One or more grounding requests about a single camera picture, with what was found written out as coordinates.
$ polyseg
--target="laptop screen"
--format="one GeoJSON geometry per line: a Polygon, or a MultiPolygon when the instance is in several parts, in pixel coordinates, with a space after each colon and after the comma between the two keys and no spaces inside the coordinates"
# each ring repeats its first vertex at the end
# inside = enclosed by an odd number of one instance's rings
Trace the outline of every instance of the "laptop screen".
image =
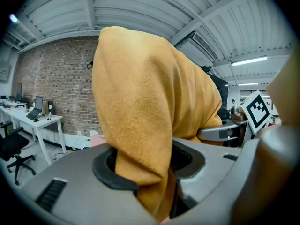
{"type": "Polygon", "coordinates": [[[35,104],[34,108],[42,110],[42,108],[43,108],[43,97],[36,96],[36,104],[35,104]]]}

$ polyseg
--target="pink object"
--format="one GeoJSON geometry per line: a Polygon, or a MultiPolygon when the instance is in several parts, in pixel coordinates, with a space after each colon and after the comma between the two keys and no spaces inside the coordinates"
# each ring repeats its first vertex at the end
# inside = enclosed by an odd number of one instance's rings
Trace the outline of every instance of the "pink object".
{"type": "Polygon", "coordinates": [[[103,135],[95,135],[90,138],[90,147],[95,147],[103,143],[106,143],[103,135]]]}

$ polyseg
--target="ceiling vent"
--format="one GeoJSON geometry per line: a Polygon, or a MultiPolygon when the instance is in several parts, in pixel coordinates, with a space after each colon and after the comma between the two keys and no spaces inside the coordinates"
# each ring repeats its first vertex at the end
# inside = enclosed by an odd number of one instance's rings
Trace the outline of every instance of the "ceiling vent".
{"type": "Polygon", "coordinates": [[[219,57],[218,55],[212,50],[212,48],[203,40],[202,37],[199,36],[198,33],[195,32],[193,35],[192,39],[199,44],[211,57],[212,59],[216,62],[218,61],[219,57]]]}

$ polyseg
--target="laptop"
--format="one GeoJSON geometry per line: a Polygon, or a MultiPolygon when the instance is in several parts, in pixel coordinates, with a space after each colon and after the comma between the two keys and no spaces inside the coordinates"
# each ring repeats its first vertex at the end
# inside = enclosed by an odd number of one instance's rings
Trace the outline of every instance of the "laptop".
{"type": "Polygon", "coordinates": [[[36,116],[42,111],[43,108],[43,97],[36,96],[36,103],[34,106],[34,109],[27,114],[26,117],[28,117],[30,120],[34,120],[36,116]]]}

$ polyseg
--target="brick wall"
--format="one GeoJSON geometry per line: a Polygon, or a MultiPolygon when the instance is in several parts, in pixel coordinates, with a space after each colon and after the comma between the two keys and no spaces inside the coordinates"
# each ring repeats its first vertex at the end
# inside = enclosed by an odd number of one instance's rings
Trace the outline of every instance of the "brick wall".
{"type": "Polygon", "coordinates": [[[22,96],[32,106],[35,96],[53,101],[55,113],[63,116],[67,134],[102,133],[91,90],[91,70],[98,37],[78,37],[51,42],[19,56],[12,86],[22,83],[22,96]]]}

